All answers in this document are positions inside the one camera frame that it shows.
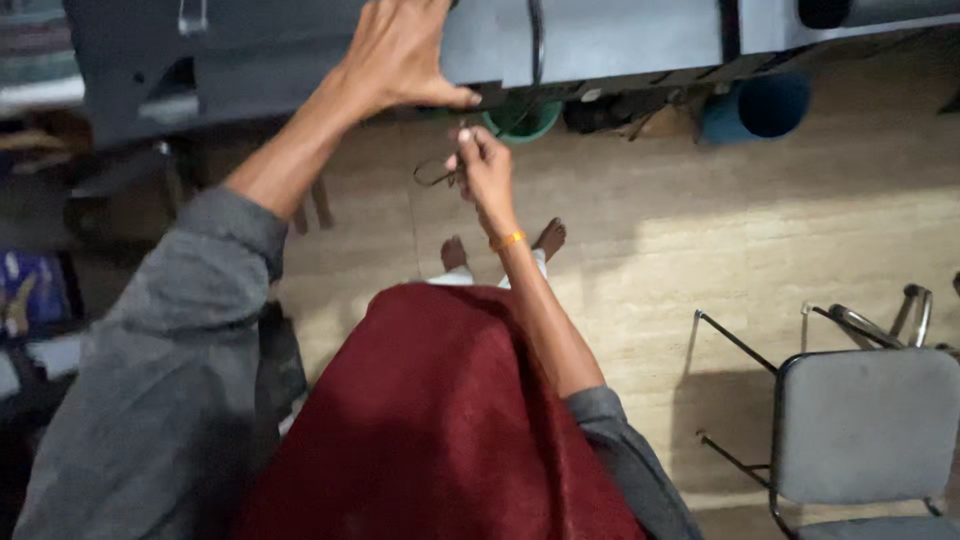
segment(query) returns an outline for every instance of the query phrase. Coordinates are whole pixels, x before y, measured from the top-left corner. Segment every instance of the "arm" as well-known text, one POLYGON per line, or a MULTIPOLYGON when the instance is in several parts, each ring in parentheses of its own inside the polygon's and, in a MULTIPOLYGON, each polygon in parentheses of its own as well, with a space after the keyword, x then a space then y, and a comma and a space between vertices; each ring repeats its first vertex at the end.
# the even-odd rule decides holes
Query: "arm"
MULTIPOLYGON (((519 232, 510 150, 483 128, 461 130, 457 138, 467 166, 467 177, 461 180, 464 198, 477 204, 487 234, 496 242, 519 232)), ((455 165, 453 159, 447 162, 448 167, 455 165)), ((520 325, 560 397, 604 384, 593 352, 537 268, 530 245, 519 241, 498 253, 516 295, 520 325)))
MULTIPOLYGON (((480 223, 499 241, 520 231, 514 216, 510 151, 483 128, 458 133, 465 199, 477 205, 480 223)), ((454 169, 457 158, 447 161, 454 169)), ((594 453, 623 493, 636 518, 656 538, 702 540, 680 494, 653 449, 630 424, 607 387, 593 352, 580 335, 524 241, 499 250, 516 296, 519 323, 547 379, 565 398, 594 453)))
POLYGON ((257 315, 286 220, 341 135, 400 103, 464 106, 438 66, 447 0, 363 10, 343 62, 272 141, 201 195, 84 338, 15 538, 217 538, 251 472, 257 315))

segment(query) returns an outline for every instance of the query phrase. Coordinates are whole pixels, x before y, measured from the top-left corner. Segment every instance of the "bracelet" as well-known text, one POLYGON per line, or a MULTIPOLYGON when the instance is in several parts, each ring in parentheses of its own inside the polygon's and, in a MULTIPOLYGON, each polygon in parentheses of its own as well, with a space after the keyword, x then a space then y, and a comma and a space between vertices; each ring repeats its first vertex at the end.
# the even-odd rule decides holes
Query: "bracelet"
POLYGON ((518 231, 516 233, 513 233, 507 236, 506 238, 504 238, 503 240, 501 240, 499 243, 496 243, 496 244, 493 243, 493 239, 491 238, 490 250, 496 253, 502 250, 503 248, 516 244, 517 242, 519 242, 520 240, 526 237, 527 237, 527 233, 525 233, 524 231, 518 231))

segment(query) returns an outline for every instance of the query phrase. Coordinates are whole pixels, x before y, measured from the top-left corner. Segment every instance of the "wire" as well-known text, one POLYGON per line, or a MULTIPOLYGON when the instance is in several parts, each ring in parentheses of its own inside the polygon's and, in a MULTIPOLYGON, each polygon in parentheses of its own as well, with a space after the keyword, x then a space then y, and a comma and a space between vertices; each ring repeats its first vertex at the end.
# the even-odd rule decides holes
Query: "wire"
MULTIPOLYGON (((526 107, 523 108, 523 112, 516 118, 512 123, 510 123, 506 128, 501 127, 493 136, 500 138, 503 134, 508 133, 520 125, 520 122, 525 120, 527 116, 533 112, 534 108, 538 105, 537 103, 537 90, 540 89, 540 83, 543 80, 543 63, 546 58, 546 45, 544 44, 546 30, 543 25, 543 2, 542 0, 527 0, 527 11, 530 14, 530 29, 531 29, 531 38, 533 41, 533 58, 531 59, 532 64, 532 75, 533 81, 530 84, 530 87, 527 89, 528 102, 526 107)), ((414 168, 414 182, 422 185, 423 187, 433 187, 444 180, 446 180, 447 185, 453 186, 454 179, 456 178, 457 170, 449 171, 446 174, 434 179, 434 180, 424 180, 420 177, 420 171, 427 167, 430 163, 441 163, 440 160, 426 160, 422 161, 417 167, 414 168)), ((462 169, 463 163, 458 160, 457 169, 462 169)))

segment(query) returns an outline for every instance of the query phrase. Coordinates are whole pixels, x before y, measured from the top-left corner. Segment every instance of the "gray shirt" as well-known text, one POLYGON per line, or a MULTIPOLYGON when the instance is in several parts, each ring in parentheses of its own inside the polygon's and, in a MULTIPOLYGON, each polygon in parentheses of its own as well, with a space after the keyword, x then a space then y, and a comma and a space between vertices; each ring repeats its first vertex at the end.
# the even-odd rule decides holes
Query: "gray shirt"
MULTIPOLYGON (((256 320, 282 273, 285 235, 269 211, 224 188, 184 210, 87 333, 14 538, 224 535, 253 474, 256 320)), ((701 538, 612 390, 567 405, 648 531, 701 538)))

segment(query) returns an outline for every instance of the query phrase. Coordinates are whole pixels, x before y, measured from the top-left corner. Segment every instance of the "maroon cloth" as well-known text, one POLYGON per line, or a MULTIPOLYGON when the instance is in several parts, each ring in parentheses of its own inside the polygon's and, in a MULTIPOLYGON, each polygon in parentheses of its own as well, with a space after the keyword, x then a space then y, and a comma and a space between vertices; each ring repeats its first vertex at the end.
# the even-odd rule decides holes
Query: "maroon cloth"
POLYGON ((237 538, 643 538, 492 287, 398 285, 333 358, 237 538))

